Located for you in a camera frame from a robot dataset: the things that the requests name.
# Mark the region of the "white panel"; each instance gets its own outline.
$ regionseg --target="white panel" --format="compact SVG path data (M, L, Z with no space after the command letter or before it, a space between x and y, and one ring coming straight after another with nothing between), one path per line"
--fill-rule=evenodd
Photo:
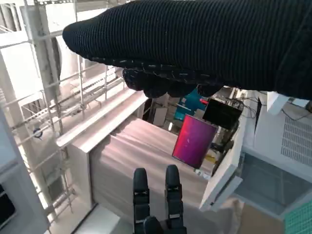
M272 115L277 115L288 101L289 97L276 92L267 93L267 111Z
M153 125L163 126L165 119L166 119L167 112L168 112L168 108L156 108Z
M74 181L74 189L79 198L90 209L93 204L91 196L89 155L74 145L69 145L67 150L71 165L70 172Z
M134 94L134 90L126 89L125 92L120 93L120 96L113 99L112 101L108 101L103 105L101 110L99 110L96 114L82 122L81 124L78 124L73 129L59 137L56 141L56 144L59 147L64 147L67 144L69 144L72 140L74 140L76 137L78 137L83 131L85 131L87 128L98 122L100 119L102 119L106 114L108 114L110 111L112 111L114 108L119 106L121 103L123 103L125 100L127 100L132 94Z
M218 209L222 206L222 204L228 199L235 191L235 189L240 185L243 181L242 178L234 176L234 178L230 179L231 181L227 184L224 191L217 197L215 203L211 207L212 211L218 211Z
M251 94L252 92L248 92L247 97L250 97ZM249 106L250 102L251 101L247 99L244 103ZM238 167L247 123L246 117L250 116L249 111L249 109L244 108L243 113L239 118L238 130L234 135L234 146L224 157L216 173L207 184L202 202L200 204L201 211L211 209L211 205L215 202L216 196L222 189L224 189L224 186L227 185L227 182Z
M309 103L309 100L296 98L292 103L296 106L306 107L306 105Z

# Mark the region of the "computer screen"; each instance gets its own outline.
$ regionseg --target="computer screen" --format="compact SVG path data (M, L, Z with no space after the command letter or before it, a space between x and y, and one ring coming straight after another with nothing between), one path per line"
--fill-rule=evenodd
M230 130L235 126L241 114L242 110L211 98L206 107L203 119Z
M199 169L216 132L217 127L186 115L172 156Z

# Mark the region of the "teal object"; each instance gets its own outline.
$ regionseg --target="teal object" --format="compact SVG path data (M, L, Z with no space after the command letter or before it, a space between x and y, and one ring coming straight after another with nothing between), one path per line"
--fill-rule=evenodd
M312 201L285 217L285 234L312 234Z
M203 96L197 93L197 90L194 89L190 94L186 95L185 97L180 99L179 105L185 106L186 108L190 109L187 110L183 107L178 106L175 111L175 119L179 119L181 121L184 120L185 115L194 115L194 112L197 109L205 110L206 105L201 103L199 100L203 98Z

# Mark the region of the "wire rack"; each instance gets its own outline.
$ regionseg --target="wire rack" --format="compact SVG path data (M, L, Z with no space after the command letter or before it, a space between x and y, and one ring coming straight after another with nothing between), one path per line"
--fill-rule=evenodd
M0 44L1 79L5 81L0 83L0 105L6 113L12 134L50 223L57 220L67 208L73 212L72 202L77 196L72 187L74 181L69 176L70 165L66 147L56 147L52 152L45 152L44 146L51 144L50 141L55 142L55 139L64 134L69 126L74 126L75 123L81 122L93 113L94 109L101 106L102 101L99 101L99 98L104 96L104 101L107 99L108 91L119 85L124 87L123 79L117 75L117 68L105 66L103 69L103 65L99 64L83 68L82 58L78 55L76 55L77 71L62 79L59 78L52 42L62 35L62 29L50 32L46 7L51 4L70 5L74 12L73 21L78 21L79 6L81 9L87 5L89 9L92 5L97 6L96 8L108 8L120 4L119 1L107 1L105 7L103 1L100 4L99 1L93 2L87 1L87 4L78 5L76 0L35 0L30 4L29 1L23 0L22 5L17 5L17 3L10 5L21 10L21 25L25 25L22 30L27 32L27 39ZM0 27L0 30L5 33L14 33L4 26ZM42 89L16 98L1 49L22 44L31 46ZM103 69L103 71L86 80L88 72L98 69ZM66 84L72 85L70 92L63 91ZM34 95L40 98L27 105L21 104ZM42 148L40 154L35 149L37 146ZM58 184L62 185L61 188L58 187L61 193L51 197L51 190L56 190Z

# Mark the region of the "knit fabric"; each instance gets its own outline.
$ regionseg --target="knit fabric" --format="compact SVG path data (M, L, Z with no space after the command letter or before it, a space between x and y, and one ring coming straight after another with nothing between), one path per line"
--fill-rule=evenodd
M137 0L68 25L63 38L84 58L137 71L127 84L145 78L157 95L174 84L178 94L185 83L312 99L311 6L311 0Z

